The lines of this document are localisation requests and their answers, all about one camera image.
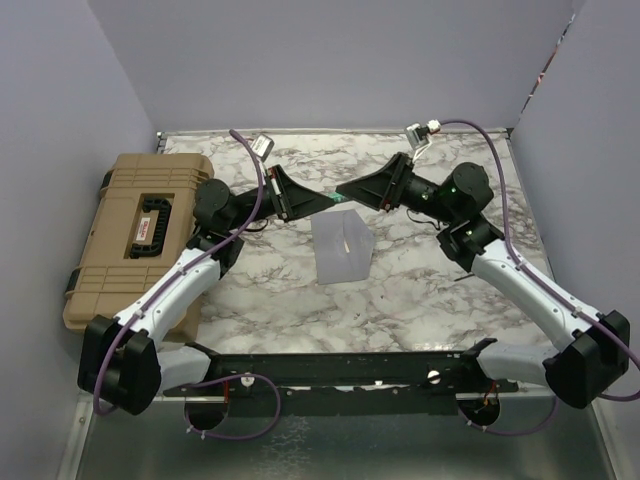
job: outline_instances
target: tan plastic case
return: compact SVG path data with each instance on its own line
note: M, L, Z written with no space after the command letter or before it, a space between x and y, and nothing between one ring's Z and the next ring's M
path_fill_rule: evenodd
M195 153L118 157L105 175L80 265L69 279L67 328L84 332L96 315L113 317L171 268L193 231L196 188L213 173L209 159ZM195 340L201 303L189 307L167 340Z

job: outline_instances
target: marble surface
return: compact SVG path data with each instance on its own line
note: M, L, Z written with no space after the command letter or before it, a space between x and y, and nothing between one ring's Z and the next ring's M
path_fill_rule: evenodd
M374 172L397 151L408 151L402 135L271 136L276 146L267 164L281 164L295 181L324 193ZM493 138L504 162L514 243L546 271L505 135ZM203 153L216 177L236 192L256 184L246 152L227 135L170 136L165 152ZM414 172L440 182L463 161L483 165L499 191L493 160L479 135L436 136ZM412 223L404 208L382 213L354 202L334 207L350 208L376 238L369 279L318 285L310 220L272 221L263 232L243 236L238 262L206 294L198 341L221 353L454 349L488 336L510 343L546 342L491 285L474 277L456 281L465 272L440 251L432 226ZM502 228L498 198L485 214Z

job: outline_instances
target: metal floor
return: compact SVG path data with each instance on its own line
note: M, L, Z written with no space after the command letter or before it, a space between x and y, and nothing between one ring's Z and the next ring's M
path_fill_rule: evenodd
M503 398L495 425L521 429L544 418L549 397ZM460 417L283 417L249 442L187 435L182 402L157 402L139 417L93 417L77 478L234 480L606 480L614 478L591 408L562 406L542 432L496 437ZM234 419L225 433L266 420Z

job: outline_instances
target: case handle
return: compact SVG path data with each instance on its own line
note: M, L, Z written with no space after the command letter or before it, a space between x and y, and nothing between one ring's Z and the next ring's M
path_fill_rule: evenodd
M169 227L169 217L171 216L171 203L166 198L145 198L142 202L142 211L149 213L151 210L158 210L158 219L156 220L156 228L153 232L151 244L140 245L133 243L129 252L130 258L157 257L162 253L164 240L167 236L167 228Z

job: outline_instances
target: white wall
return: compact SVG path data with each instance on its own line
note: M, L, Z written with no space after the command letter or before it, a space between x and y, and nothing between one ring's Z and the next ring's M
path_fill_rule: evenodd
M54 478L80 337L62 327L106 169L153 128L84 0L0 5L0 477Z
M514 126L575 0L89 0L160 130Z
M586 0L513 135L561 285L631 322L640 349L640 2ZM640 388L635 367L613 391ZM640 403L618 404L640 472Z

